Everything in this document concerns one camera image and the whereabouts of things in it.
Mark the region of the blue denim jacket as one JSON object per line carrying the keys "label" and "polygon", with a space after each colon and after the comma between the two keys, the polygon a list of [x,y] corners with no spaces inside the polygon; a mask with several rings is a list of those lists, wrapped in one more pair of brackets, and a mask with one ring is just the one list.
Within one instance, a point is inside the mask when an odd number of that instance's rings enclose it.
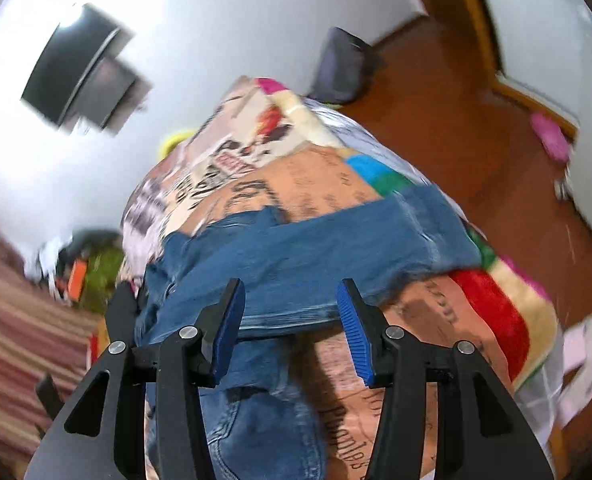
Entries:
{"label": "blue denim jacket", "polygon": [[275,206],[231,214],[194,237],[175,232],[144,275],[140,346],[193,324],[232,278],[245,309],[230,368],[200,395],[219,479],[321,479],[318,416],[290,371],[293,337],[338,318],[336,288],[353,280],[379,304],[417,278],[476,268],[480,253],[433,185],[290,222]]}

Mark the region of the green storage box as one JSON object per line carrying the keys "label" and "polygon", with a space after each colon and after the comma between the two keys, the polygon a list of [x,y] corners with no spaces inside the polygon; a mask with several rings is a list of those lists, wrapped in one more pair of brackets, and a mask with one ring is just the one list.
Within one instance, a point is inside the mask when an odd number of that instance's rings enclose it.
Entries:
{"label": "green storage box", "polygon": [[103,314],[113,296],[124,253],[119,247],[104,247],[90,255],[84,274],[79,307],[88,312]]}

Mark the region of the orange shoe box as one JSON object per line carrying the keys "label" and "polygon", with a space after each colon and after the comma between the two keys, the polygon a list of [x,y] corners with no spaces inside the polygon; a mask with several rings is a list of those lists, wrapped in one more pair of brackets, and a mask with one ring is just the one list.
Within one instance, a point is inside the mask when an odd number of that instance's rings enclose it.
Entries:
{"label": "orange shoe box", "polygon": [[72,301],[78,301],[81,297],[87,270],[88,264],[84,260],[77,259],[72,264],[67,283],[67,293]]}

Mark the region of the striped red curtain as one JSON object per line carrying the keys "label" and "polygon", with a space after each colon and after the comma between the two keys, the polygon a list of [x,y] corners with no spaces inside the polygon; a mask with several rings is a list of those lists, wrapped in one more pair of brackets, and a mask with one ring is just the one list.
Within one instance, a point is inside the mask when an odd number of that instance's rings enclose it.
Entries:
{"label": "striped red curtain", "polygon": [[22,258],[0,237],[0,457],[11,467],[28,464],[50,424],[34,387],[49,374],[64,398],[75,390],[96,324],[26,280]]}

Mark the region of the yellow headboard object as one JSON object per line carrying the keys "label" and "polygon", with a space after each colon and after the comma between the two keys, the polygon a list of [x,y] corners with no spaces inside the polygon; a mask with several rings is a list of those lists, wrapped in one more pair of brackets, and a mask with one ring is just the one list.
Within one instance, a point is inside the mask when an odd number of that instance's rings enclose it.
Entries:
{"label": "yellow headboard object", "polygon": [[166,138],[159,144],[158,160],[160,162],[164,160],[178,144],[184,142],[185,140],[191,139],[195,133],[195,129],[185,129],[168,134],[168,136],[166,136]]}

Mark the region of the newspaper print bed quilt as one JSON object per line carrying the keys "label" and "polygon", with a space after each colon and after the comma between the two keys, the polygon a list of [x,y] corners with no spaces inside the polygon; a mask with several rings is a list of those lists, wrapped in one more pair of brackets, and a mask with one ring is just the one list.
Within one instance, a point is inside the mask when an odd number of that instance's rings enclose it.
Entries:
{"label": "newspaper print bed quilt", "polygon": [[338,284],[429,344],[471,341],[519,404],[560,348],[550,300],[441,190],[336,110],[241,77],[132,192],[122,273],[136,340],[243,282],[230,370],[200,395],[219,479],[361,479],[384,401],[354,372]]}

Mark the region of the grey backpack on floor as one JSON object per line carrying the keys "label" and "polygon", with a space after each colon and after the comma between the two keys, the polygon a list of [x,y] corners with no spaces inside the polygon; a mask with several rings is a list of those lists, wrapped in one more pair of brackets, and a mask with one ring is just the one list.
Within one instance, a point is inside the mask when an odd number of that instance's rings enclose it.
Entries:
{"label": "grey backpack on floor", "polygon": [[308,98],[334,105],[350,103],[366,91],[379,65],[380,57],[370,44],[332,27]]}

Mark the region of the small wall monitor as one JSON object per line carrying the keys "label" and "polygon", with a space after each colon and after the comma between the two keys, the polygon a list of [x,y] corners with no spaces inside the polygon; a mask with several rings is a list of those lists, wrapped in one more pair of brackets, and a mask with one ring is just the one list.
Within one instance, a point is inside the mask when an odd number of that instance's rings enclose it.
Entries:
{"label": "small wall monitor", "polygon": [[152,88],[130,66],[102,58],[72,103],[72,116],[114,136],[143,107]]}

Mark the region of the large wall television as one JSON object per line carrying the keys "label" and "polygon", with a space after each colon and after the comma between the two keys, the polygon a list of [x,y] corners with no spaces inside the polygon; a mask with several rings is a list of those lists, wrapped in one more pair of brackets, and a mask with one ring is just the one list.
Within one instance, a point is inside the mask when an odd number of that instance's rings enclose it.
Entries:
{"label": "large wall television", "polygon": [[73,6],[32,70],[22,99],[52,125],[72,116],[72,103],[102,58],[116,58],[132,33],[90,4]]}

